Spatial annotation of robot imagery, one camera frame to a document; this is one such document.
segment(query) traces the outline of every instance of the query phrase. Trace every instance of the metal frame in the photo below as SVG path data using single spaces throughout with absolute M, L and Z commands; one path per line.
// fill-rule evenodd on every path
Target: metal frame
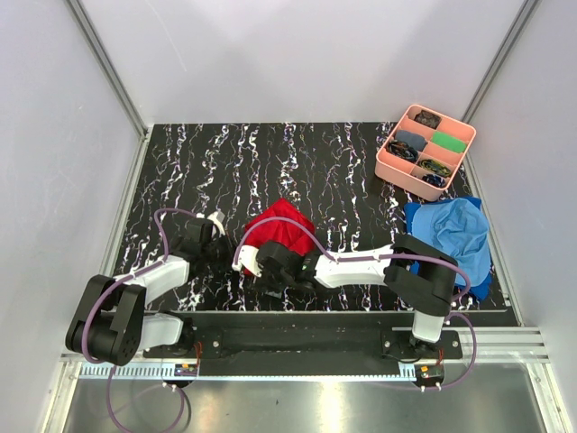
M 473 95 L 471 102 L 467 106 L 465 110 L 465 114 L 462 117 L 463 122 L 466 124 L 470 123 L 472 118 L 475 116 L 475 113 L 479 106 L 481 105 L 482 100 L 485 98 L 487 91 L 489 90 L 491 84 L 493 84 L 493 80 L 499 74 L 500 69 L 502 68 L 505 60 L 507 59 L 508 55 L 511 53 L 513 47 L 517 43 L 521 33 L 527 27 L 529 20 L 535 13 L 536 8 L 541 3 L 541 0 L 525 0 L 519 11 L 517 12 L 517 16 L 513 20 L 513 23 L 508 28 L 507 34 L 503 39 L 503 42 L 500 44 L 495 57 L 491 61 L 489 68 L 485 72 L 483 79 L 481 80 L 480 85 L 477 87 L 475 94 Z
M 133 162 L 128 171 L 128 177 L 124 184 L 123 194 L 120 198 L 120 204 L 116 211 L 116 216 L 114 217 L 113 229 L 108 238 L 108 243 L 106 244 L 105 256 L 100 265 L 100 273 L 103 275 L 111 275 L 114 272 L 116 256 L 118 255 L 118 250 L 123 239 L 124 228 L 126 227 L 126 221 L 128 220 L 130 209 L 133 204 L 134 193 L 138 186 L 138 179 L 141 175 L 144 157 L 146 156 L 148 145 L 151 142 L 151 135 L 152 128 L 150 128 L 148 133 L 140 140 L 138 148 L 134 153 Z
M 133 124 L 134 130 L 138 134 L 139 138 L 142 139 L 146 135 L 148 126 L 142 120 L 136 105 L 128 95 L 122 80 L 120 80 L 118 72 L 116 72 L 112 61 L 110 61 L 105 46 L 100 40 L 92 21 L 88 17 L 86 9 L 82 5 L 82 2 L 80 0 L 64 0 L 64 3 L 69 7 L 74 21 L 76 21 L 78 27 L 84 34 L 88 47 L 93 52 L 96 61 L 102 68 L 108 83 L 118 98 L 118 102 L 120 102 L 124 112 Z

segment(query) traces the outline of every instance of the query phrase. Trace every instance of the red cloth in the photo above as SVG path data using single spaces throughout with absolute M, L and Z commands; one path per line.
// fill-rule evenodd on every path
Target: red cloth
M 259 216 L 254 218 L 246 225 L 244 230 L 248 230 L 262 219 L 269 217 L 290 218 L 306 227 L 309 232 L 315 232 L 315 226 L 313 226 L 313 223 L 311 223 L 284 198 L 281 198 Z M 289 250 L 299 253 L 300 255 L 305 255 L 315 249 L 315 244 L 311 238 L 305 234 L 305 232 L 297 226 L 285 223 L 284 221 L 271 221 L 262 226 L 258 226 L 246 239 L 245 245 L 259 248 L 267 241 L 279 242 L 285 245 Z

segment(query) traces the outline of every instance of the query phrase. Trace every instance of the black marble table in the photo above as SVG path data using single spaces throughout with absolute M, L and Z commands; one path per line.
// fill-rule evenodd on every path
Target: black marble table
M 151 263 L 161 255 L 152 213 L 160 207 L 194 212 L 222 210 L 236 241 L 244 225 L 279 198 L 286 198 L 316 226 L 329 249 L 343 252 L 390 244 L 405 232 L 403 206 L 420 198 L 374 175 L 377 150 L 395 126 L 345 124 L 159 124 L 154 126 L 134 195 L 115 273 Z M 464 169 L 443 198 L 470 195 Z M 166 216 L 169 236 L 185 216 Z M 461 309 L 504 310 L 493 272 L 490 295 Z M 154 301 L 149 309 L 383 310 L 407 306 L 389 290 L 347 286 L 316 295 L 286 290 L 282 299 L 251 289 L 235 272 L 199 275 L 191 284 Z

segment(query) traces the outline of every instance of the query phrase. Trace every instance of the metal floor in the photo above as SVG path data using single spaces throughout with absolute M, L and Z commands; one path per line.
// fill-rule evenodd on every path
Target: metal floor
M 447 381 L 461 371 L 460 365 L 447 365 Z M 114 381 L 113 407 L 152 384 Z M 117 431 L 106 414 L 105 387 L 104 380 L 78 381 L 64 431 Z M 398 392 L 358 382 L 196 382 L 186 393 L 192 416 L 186 425 L 185 411 L 176 432 L 545 432 L 529 375 L 520 364 L 479 364 L 465 382 L 440 393 Z M 158 389 L 118 419 L 134 432 L 158 432 L 178 410 L 178 396 Z

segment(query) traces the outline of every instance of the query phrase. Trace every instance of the folded sock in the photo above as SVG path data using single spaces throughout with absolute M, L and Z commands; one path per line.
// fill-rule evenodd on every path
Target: folded sock
M 422 152 L 426 146 L 425 137 L 419 134 L 410 133 L 409 131 L 397 131 L 395 138 L 400 142 L 405 142 L 419 152 Z
M 463 153 L 465 152 L 465 149 L 467 149 L 467 144 L 465 144 L 458 138 L 454 138 L 449 134 L 439 133 L 438 131 L 433 134 L 431 142 L 438 144 L 441 147 L 444 147 L 448 151 L 456 153 Z

